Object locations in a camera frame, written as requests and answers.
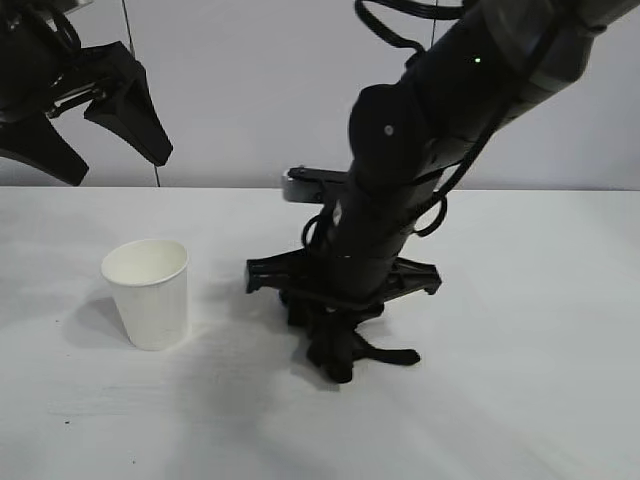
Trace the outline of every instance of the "white paper cup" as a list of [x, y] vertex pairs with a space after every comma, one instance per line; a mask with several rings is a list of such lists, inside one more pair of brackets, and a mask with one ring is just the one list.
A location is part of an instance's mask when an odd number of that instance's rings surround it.
[[187, 320], [187, 250], [170, 240], [123, 245], [102, 261], [129, 339], [142, 350], [180, 342]]

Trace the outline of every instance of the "white tabletop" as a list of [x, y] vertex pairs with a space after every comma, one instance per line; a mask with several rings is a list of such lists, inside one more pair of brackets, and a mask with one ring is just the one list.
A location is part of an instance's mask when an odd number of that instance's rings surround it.
[[[444, 284], [362, 328], [414, 347], [324, 382], [244, 261], [317, 207], [274, 190], [0, 189], [0, 478], [640, 478], [640, 193], [457, 192], [404, 256]], [[193, 333], [132, 347], [99, 275], [190, 250]]]

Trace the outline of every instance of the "cup rim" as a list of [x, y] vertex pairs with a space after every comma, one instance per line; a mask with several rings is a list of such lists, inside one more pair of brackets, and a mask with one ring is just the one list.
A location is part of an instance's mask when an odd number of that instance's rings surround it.
[[[176, 272], [172, 273], [171, 275], [167, 275], [166, 277], [160, 278], [158, 280], [153, 280], [151, 282], [144, 282], [144, 283], [130, 283], [130, 282], [119, 282], [116, 280], [113, 280], [112, 278], [109, 278], [105, 272], [104, 272], [104, 268], [105, 268], [105, 263], [106, 261], [109, 259], [109, 257], [111, 257], [111, 255], [115, 254], [116, 252], [118, 252], [121, 249], [124, 249], [126, 247], [130, 247], [132, 245], [137, 245], [139, 243], [147, 243], [147, 242], [169, 242], [169, 243], [173, 243], [175, 245], [180, 246], [185, 253], [185, 259], [184, 259], [184, 264], [182, 265], [182, 267], [180, 267], [180, 269], [178, 269]], [[120, 245], [119, 247], [114, 248], [113, 250], [111, 250], [103, 259], [102, 259], [102, 263], [100, 265], [100, 273], [102, 275], [102, 277], [109, 283], [112, 283], [114, 285], [120, 285], [122, 287], [132, 287], [132, 288], [142, 288], [142, 287], [152, 287], [154, 285], [160, 285], [161, 283], [166, 283], [169, 280], [177, 277], [178, 275], [180, 275], [182, 272], [184, 272], [187, 268], [187, 265], [189, 265], [189, 250], [187, 250], [187, 247], [185, 247], [182, 243], [176, 241], [176, 240], [167, 240], [164, 238], [144, 238], [142, 240], [134, 240], [133, 242], [128, 242], [128, 243], [124, 243], [122, 245]]]

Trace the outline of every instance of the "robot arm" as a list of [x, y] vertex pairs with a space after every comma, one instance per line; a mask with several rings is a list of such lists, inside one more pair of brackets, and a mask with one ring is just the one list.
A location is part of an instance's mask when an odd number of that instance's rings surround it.
[[120, 43], [82, 48], [64, 12], [87, 0], [0, 0], [0, 155], [72, 185], [89, 167], [50, 119], [88, 103], [85, 118], [154, 165], [173, 149], [155, 113], [145, 69]]
[[[388, 43], [415, 48], [394, 85], [364, 89], [349, 121], [347, 174], [292, 169], [287, 198], [322, 203], [302, 250], [247, 263], [250, 293], [280, 290], [289, 323], [311, 332], [308, 356], [340, 383], [353, 362], [408, 365], [413, 351], [381, 351], [355, 332], [384, 303], [440, 286], [432, 265], [399, 258], [418, 218], [466, 173], [502, 126], [577, 81], [594, 38], [640, 0], [476, 0], [429, 51], [362, 14], [365, 1], [424, 18], [451, 14], [410, 0], [356, 0], [360, 18]], [[445, 169], [454, 175], [436, 190]], [[315, 230], [311, 240], [307, 235]], [[427, 229], [423, 234], [434, 231]]]

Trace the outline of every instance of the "white wall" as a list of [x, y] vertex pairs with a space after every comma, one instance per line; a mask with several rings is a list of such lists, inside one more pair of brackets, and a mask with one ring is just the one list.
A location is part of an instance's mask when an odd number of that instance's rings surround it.
[[[96, 0], [72, 15], [86, 43], [126, 39], [119, 3]], [[276, 186], [298, 164], [347, 169], [346, 126], [358, 92], [395, 82], [407, 56], [359, 23], [352, 0], [127, 4], [176, 147], [160, 169], [168, 186]], [[430, 22], [374, 9], [398, 31], [430, 37]], [[447, 27], [439, 23], [438, 33]], [[464, 186], [640, 189], [638, 45], [640, 9], [597, 41], [581, 82], [496, 136]], [[149, 164], [119, 139], [80, 119], [61, 123], [91, 165], [88, 184], [153, 184]]]
[[[122, 41], [128, 45], [121, 0], [94, 0], [69, 15], [83, 45]], [[54, 120], [63, 138], [89, 164], [83, 185], [155, 185], [153, 166], [111, 132], [84, 120], [84, 108], [76, 108]], [[0, 158], [0, 185], [63, 185], [40, 171]]]

